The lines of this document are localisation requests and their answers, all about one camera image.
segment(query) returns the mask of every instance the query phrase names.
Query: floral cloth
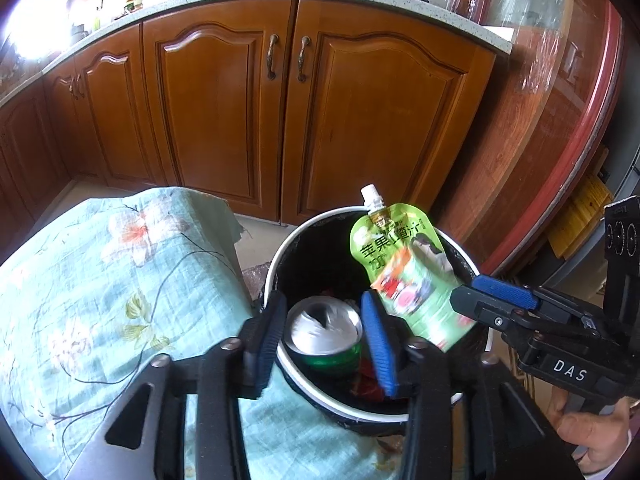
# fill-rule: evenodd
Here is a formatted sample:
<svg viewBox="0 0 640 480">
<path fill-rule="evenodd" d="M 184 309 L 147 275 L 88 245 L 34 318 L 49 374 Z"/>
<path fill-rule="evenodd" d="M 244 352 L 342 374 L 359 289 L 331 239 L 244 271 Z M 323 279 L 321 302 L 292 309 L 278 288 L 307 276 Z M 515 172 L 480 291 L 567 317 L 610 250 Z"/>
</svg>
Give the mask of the floral cloth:
<svg viewBox="0 0 640 480">
<path fill-rule="evenodd" d="M 203 354 L 250 315 L 223 200 L 177 187 L 87 200 L 0 267 L 0 410 L 31 461 L 62 480 L 106 410 L 159 351 Z M 194 399 L 185 476 L 194 477 Z M 277 368 L 241 401 L 254 480 L 388 479 L 374 439 L 329 421 Z"/>
</svg>

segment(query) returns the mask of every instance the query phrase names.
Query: bright window light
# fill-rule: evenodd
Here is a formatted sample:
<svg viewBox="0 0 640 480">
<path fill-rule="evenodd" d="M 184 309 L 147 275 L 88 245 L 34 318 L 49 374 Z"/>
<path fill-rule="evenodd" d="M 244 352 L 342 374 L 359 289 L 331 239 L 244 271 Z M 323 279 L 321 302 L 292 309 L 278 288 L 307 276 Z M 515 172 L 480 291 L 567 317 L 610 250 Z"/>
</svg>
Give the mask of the bright window light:
<svg viewBox="0 0 640 480">
<path fill-rule="evenodd" d="M 20 0 L 8 22 L 9 41 L 27 59 L 41 59 L 70 43 L 64 0 Z"/>
</svg>

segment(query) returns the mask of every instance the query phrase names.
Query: white spout cap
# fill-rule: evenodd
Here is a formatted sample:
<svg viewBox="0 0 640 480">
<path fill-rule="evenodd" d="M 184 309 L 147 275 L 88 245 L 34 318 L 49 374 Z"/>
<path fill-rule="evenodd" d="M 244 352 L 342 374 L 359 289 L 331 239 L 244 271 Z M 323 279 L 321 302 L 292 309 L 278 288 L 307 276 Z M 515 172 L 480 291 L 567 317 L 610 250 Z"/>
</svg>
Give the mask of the white spout cap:
<svg viewBox="0 0 640 480">
<path fill-rule="evenodd" d="M 368 186 L 363 187 L 360 192 L 364 199 L 364 207 L 366 207 L 370 213 L 384 209 L 385 202 L 382 200 L 380 193 L 378 193 L 376 186 L 369 184 Z"/>
</svg>

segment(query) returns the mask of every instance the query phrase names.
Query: human hand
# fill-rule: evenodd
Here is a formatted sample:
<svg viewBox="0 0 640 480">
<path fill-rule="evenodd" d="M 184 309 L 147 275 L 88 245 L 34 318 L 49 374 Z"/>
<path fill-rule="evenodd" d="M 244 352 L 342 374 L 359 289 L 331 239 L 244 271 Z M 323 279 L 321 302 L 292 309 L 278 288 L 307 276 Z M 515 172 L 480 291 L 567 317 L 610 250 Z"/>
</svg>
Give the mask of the human hand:
<svg viewBox="0 0 640 480">
<path fill-rule="evenodd" d="M 620 399 L 611 415 L 562 414 L 568 392 L 552 387 L 546 418 L 565 442 L 587 447 L 578 460 L 580 471 L 595 473 L 613 464 L 626 450 L 629 432 L 629 402 Z"/>
</svg>

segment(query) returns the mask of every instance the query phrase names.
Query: floor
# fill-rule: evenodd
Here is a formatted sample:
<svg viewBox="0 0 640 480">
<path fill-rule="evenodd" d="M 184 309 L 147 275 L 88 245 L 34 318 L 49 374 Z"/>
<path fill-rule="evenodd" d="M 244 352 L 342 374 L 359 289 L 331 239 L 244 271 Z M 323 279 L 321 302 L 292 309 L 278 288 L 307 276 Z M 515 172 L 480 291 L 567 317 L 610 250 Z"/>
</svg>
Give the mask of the floor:
<svg viewBox="0 0 640 480">
<path fill-rule="evenodd" d="M 72 182 L 43 213 L 36 225 L 36 230 L 42 229 L 43 226 L 87 198 L 116 198 L 132 194 L 130 191 L 113 187 Z M 295 229 L 292 226 L 281 226 L 254 218 L 243 216 L 237 216 L 237 218 L 244 227 L 242 239 L 236 244 L 236 253 L 242 270 L 270 262 L 284 239 Z"/>
</svg>

